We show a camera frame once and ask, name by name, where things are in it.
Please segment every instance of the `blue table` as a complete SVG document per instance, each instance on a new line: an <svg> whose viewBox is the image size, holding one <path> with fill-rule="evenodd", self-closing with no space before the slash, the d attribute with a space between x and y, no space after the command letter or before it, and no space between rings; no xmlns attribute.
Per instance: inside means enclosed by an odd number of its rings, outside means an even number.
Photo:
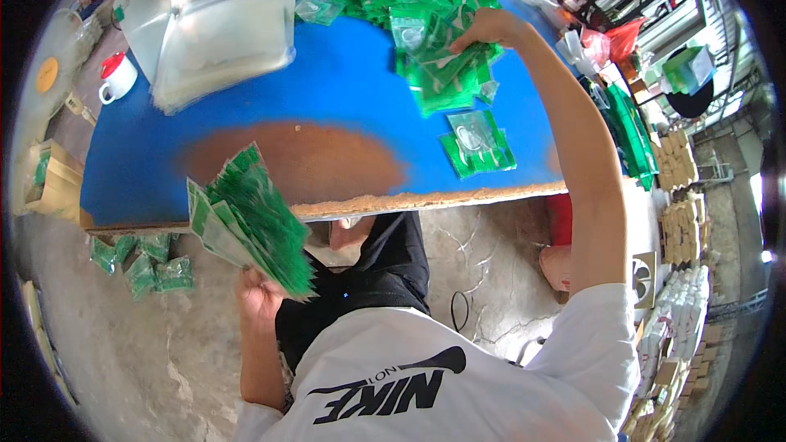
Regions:
<svg viewBox="0 0 786 442"><path fill-rule="evenodd" d="M500 2L532 23L548 43L556 42L535 9L518 0ZM140 74L126 96L102 108L93 132L81 196L92 222L88 219L84 227L98 232L186 224L185 175L175 163L178 155L217 130L260 122L295 120L357 130L382 142L406 167L404 182L388 196L358 194L345 201L293 205L307 221L564 188L561 174L549 168L553 138L543 104L515 52L507 51L493 66L500 88L492 112L506 130L518 168L461 181L437 140L450 131L446 118L420 115L407 83L391 72L391 46L389 32L353 18L339 17L330 27L300 24L292 64L208 95L172 117L152 105L149 83Z"/></svg>

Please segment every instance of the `red lid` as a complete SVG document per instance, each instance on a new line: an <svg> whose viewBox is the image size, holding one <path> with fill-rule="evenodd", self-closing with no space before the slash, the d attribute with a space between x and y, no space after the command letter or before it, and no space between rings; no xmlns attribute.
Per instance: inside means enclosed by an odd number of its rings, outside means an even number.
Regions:
<svg viewBox="0 0 786 442"><path fill-rule="evenodd" d="M126 57L125 53L118 52L116 54L113 54L111 57L104 60L103 62L101 62L101 67L103 67L103 70L101 71L101 78L105 79L110 75L112 75L112 73L117 69L120 63L123 62L123 59L125 57Z"/></svg>

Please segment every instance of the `hand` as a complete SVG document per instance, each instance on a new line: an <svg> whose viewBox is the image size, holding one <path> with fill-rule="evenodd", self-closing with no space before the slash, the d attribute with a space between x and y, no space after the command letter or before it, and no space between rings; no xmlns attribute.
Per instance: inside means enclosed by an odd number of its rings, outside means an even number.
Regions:
<svg viewBox="0 0 786 442"><path fill-rule="evenodd" d="M475 13L475 21L469 26L469 29L450 45L450 52L461 53L476 41L512 47L513 38L531 27L508 11L480 7Z"/></svg>
<svg viewBox="0 0 786 442"><path fill-rule="evenodd" d="M253 327L267 327L274 323L284 299L280 286L256 269L241 270L235 285L235 298L241 322Z"/></svg>

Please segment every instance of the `round orange sticker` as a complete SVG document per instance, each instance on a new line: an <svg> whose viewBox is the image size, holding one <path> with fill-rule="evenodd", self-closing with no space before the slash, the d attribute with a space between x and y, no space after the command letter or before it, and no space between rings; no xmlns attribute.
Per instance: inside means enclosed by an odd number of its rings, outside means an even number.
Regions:
<svg viewBox="0 0 786 442"><path fill-rule="evenodd" d="M35 90L38 92L49 91L55 79L57 79L57 59L49 57L38 68L38 75L35 77Z"/></svg>

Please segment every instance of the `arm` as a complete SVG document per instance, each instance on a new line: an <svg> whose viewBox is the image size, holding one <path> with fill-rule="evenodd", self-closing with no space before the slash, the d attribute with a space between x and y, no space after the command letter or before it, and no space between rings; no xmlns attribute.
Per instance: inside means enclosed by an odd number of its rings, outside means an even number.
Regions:
<svg viewBox="0 0 786 442"><path fill-rule="evenodd" d="M540 94L573 204L571 295L626 282L622 175L612 136L592 99L531 25L507 11L481 8L451 50L475 41L516 49Z"/></svg>
<svg viewBox="0 0 786 442"><path fill-rule="evenodd" d="M276 343L281 296L256 270L241 271L235 287L241 316L241 398L284 409L284 378Z"/></svg>

